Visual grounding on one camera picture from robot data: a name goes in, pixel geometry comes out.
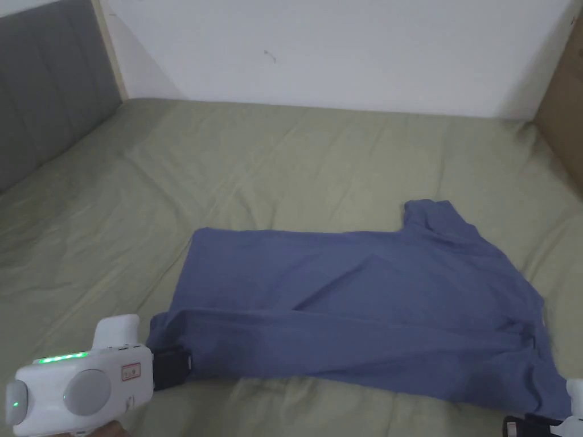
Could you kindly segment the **person's left hand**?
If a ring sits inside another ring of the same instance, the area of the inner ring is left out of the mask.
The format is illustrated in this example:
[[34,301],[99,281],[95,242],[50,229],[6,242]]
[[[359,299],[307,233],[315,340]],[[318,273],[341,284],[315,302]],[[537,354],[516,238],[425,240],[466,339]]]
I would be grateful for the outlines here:
[[113,420],[103,426],[95,429],[87,437],[128,437],[131,436],[122,424],[117,421]]

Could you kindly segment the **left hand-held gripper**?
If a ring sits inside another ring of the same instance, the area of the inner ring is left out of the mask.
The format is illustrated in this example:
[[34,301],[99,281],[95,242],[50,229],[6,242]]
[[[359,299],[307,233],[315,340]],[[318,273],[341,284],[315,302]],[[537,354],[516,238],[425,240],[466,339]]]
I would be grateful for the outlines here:
[[5,420],[16,436],[84,436],[148,403],[155,391],[185,383],[191,353],[152,351],[138,341],[135,314],[97,324],[88,351],[34,360],[5,391]]

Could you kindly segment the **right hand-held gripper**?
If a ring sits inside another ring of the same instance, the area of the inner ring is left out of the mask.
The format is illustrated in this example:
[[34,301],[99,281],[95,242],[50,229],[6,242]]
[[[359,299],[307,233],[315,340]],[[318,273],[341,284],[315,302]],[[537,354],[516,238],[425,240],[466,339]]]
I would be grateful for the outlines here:
[[503,436],[582,436],[582,379],[568,379],[570,416],[555,420],[535,414],[524,417],[506,416]]

